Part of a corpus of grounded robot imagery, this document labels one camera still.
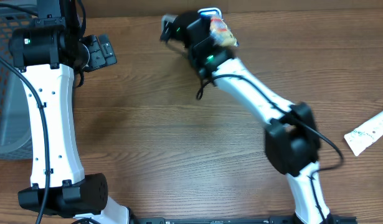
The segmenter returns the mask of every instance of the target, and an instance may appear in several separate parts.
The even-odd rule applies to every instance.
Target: wooden table
[[[345,165],[321,174],[326,202],[359,223],[383,223],[383,137],[355,157],[343,136],[383,110],[383,9],[225,15],[237,55],[279,95],[307,102]],[[77,145],[87,174],[139,217],[291,215],[285,177],[268,162],[263,130],[230,95],[199,81],[159,42],[161,17],[89,19],[118,64],[86,74],[75,97]],[[323,144],[323,167],[338,161]],[[18,206],[31,161],[0,161],[0,223],[33,223]],[[44,223],[70,223],[44,218]]]

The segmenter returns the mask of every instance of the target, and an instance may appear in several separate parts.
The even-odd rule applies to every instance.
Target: black cable
[[[85,6],[83,6],[82,0],[78,0],[78,4],[79,4],[79,6],[82,10],[82,14],[83,14],[82,26],[81,26],[80,31],[79,31],[79,38],[82,38],[86,32],[86,10],[85,10]]]
[[[305,129],[307,129],[308,131],[312,132],[313,134],[317,135],[320,139],[322,139],[324,142],[328,143],[332,148],[335,149],[335,151],[339,154],[339,163],[334,165],[334,166],[331,166],[331,167],[325,167],[325,168],[322,168],[322,169],[318,169],[318,170],[315,170],[313,171],[310,176],[309,176],[309,179],[310,179],[310,184],[311,184],[311,189],[313,191],[313,197],[314,197],[314,200],[316,202],[316,207],[317,209],[319,210],[319,213],[320,213],[320,216],[321,218],[323,219],[323,223],[324,224],[327,224],[327,221],[326,221],[326,218],[324,217],[324,214],[323,214],[323,211],[319,205],[319,202],[318,202],[318,199],[317,199],[317,194],[316,194],[316,190],[314,188],[314,177],[313,175],[315,175],[315,173],[319,173],[321,171],[326,171],[326,170],[335,170],[337,168],[340,168],[343,163],[344,163],[344,157],[342,155],[342,152],[341,150],[331,141],[329,140],[326,136],[324,136],[323,134],[319,133],[318,131],[314,130],[313,128],[309,127],[307,124],[305,124],[304,122],[296,119],[294,116],[292,116],[290,113],[284,111],[283,109],[281,109],[280,107],[278,107],[278,105],[276,103],[274,103],[261,89],[259,89],[258,86],[256,86],[253,82],[251,82],[249,79],[245,78],[244,76],[242,75],[234,75],[234,74],[225,74],[225,75],[218,75],[216,77],[212,77],[210,80],[206,81],[205,83],[202,83],[201,82],[201,87],[200,89],[198,90],[197,92],[197,100],[200,100],[204,94],[204,88],[210,84],[210,83],[213,83],[214,80],[216,79],[219,79],[219,78],[239,78],[240,80],[243,80],[243,81],[246,81],[248,84],[250,84],[252,87],[254,87],[254,89],[256,89],[259,94],[261,94],[264,99],[273,106],[273,108],[275,108],[276,110],[278,110],[279,112],[283,113],[285,116],[289,116],[292,121],[296,124],[299,124],[300,126],[304,127]]]
[[[18,10],[18,11],[21,11],[21,12],[25,12],[25,13],[31,14],[33,16],[38,16],[37,13],[34,12],[34,11],[31,11],[31,10],[28,10],[28,9],[24,9],[22,7],[15,6],[15,5],[12,5],[12,4],[0,3],[0,7],[9,7],[11,9],[15,9],[15,10]]]
[[[81,218],[79,220],[74,221],[72,224],[79,224],[79,223],[83,223],[83,222],[88,222],[88,223],[92,223],[92,224],[100,224],[98,221],[96,221],[92,218]]]
[[[79,70],[79,75],[80,75],[80,80],[79,80],[79,84],[77,85],[77,88],[83,86],[83,84],[85,84],[85,74],[84,72],[81,70]]]
[[[44,196],[42,205],[40,206],[40,212],[37,216],[36,223],[39,224],[42,220],[43,212],[46,207],[47,203],[47,195],[49,194],[50,189],[50,151],[49,151],[49,134],[47,132],[47,122],[46,122],[46,115],[44,113],[44,105],[42,104],[42,101],[39,98],[39,95],[37,94],[34,87],[29,83],[27,78],[25,78],[16,68],[14,68],[12,65],[7,63],[3,58],[0,57],[0,63],[2,63],[5,67],[7,67],[12,73],[16,74],[18,78],[21,79],[25,83],[25,85],[28,87],[28,89],[31,91],[31,93],[34,95],[34,98],[37,103],[37,107],[40,112],[40,118],[42,120],[42,127],[43,127],[43,138],[44,138],[44,156],[45,156],[45,175],[46,175],[46,182],[45,182],[45,189],[44,189]]]

